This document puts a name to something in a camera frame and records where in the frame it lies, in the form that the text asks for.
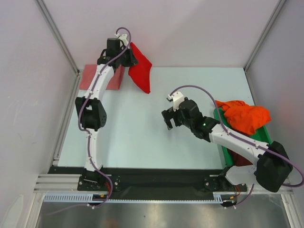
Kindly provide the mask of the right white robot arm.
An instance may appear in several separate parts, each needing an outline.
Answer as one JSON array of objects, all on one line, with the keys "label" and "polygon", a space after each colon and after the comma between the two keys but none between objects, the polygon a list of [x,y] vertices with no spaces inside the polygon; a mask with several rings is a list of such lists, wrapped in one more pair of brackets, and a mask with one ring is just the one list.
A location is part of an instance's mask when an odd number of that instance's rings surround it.
[{"label": "right white robot arm", "polygon": [[287,155],[280,143],[261,142],[222,126],[220,121],[204,116],[188,98],[170,96],[168,101],[172,107],[161,114],[169,130],[173,126],[185,126],[197,138],[225,147],[250,162],[224,170],[224,176],[219,178],[223,190],[239,184],[258,184],[267,191],[278,192],[283,186],[293,168],[284,161]]}]

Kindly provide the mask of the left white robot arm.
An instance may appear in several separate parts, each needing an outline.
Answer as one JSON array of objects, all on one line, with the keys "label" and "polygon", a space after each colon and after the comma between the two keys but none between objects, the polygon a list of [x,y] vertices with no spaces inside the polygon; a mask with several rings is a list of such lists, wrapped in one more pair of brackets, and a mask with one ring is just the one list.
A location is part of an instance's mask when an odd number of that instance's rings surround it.
[{"label": "left white robot arm", "polygon": [[130,67],[138,63],[125,34],[107,40],[107,47],[97,60],[96,72],[90,86],[82,97],[75,100],[79,130],[86,134],[87,157],[84,169],[90,174],[97,173],[103,163],[97,158],[97,139],[105,126],[107,113],[102,99],[110,80],[120,66]]}]

